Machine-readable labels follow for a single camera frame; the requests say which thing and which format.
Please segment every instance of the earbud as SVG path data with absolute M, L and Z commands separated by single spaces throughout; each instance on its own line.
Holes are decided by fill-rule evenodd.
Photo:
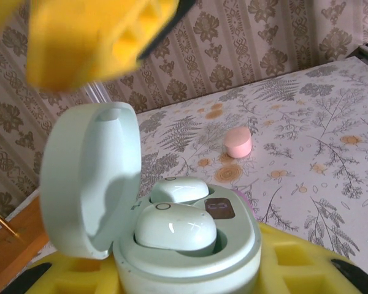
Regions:
M 217 238 L 213 217 L 206 211 L 185 204 L 158 203 L 140 214 L 135 239 L 145 247 L 193 251 L 210 255 Z
M 206 183 L 192 176 L 165 178 L 155 183 L 151 190 L 152 203 L 192 203 L 209 194 Z

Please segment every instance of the purple object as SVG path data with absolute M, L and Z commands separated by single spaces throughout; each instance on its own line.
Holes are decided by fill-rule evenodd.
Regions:
M 232 189 L 232 191 L 233 191 L 233 192 L 235 192 L 235 193 L 236 193 L 238 196 L 240 196 L 241 198 L 243 198 L 243 200 L 244 200 L 244 201 L 248 204 L 248 206 L 251 208 L 253 216 L 255 216 L 255 212 L 253 211 L 253 207 L 252 207 L 252 205 L 251 205 L 250 201 L 248 200 L 247 196 L 245 196 L 245 195 L 244 195 L 244 193 L 240 192 L 239 190 L 233 190 L 233 189 Z

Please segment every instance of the damask wallpaper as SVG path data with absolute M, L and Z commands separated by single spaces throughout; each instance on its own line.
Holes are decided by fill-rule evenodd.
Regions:
M 49 131 L 75 92 L 30 88 L 27 2 L 0 32 L 0 213 L 38 185 Z M 343 59 L 368 42 L 368 0 L 198 0 L 142 67 L 104 83 L 141 113 Z
M 105 83 L 137 112 L 343 59 L 368 0 L 198 0 L 136 72 Z
M 28 6 L 0 32 L 0 213 L 7 216 L 38 186 L 45 142 L 57 117 L 88 102 L 79 92 L 50 94 L 25 82 Z

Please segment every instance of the pink cylindrical object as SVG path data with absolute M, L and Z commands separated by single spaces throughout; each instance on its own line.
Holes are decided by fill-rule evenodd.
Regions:
M 235 127 L 226 133 L 223 144 L 229 156 L 245 157 L 252 150 L 251 131 L 247 127 Z

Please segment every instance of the earbud charging case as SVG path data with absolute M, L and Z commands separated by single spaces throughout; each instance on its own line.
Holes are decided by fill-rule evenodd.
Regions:
M 256 282 L 261 233 L 248 205 L 233 191 L 209 185 L 206 199 L 224 199 L 230 219 L 215 219 L 215 252 L 196 257 L 140 246 L 140 134 L 128 104 L 70 108 L 56 122 L 45 147 L 40 177 L 42 218 L 62 254 L 102 260 L 113 253 L 127 294 L 251 293 Z M 194 206 L 205 209 L 205 199 Z

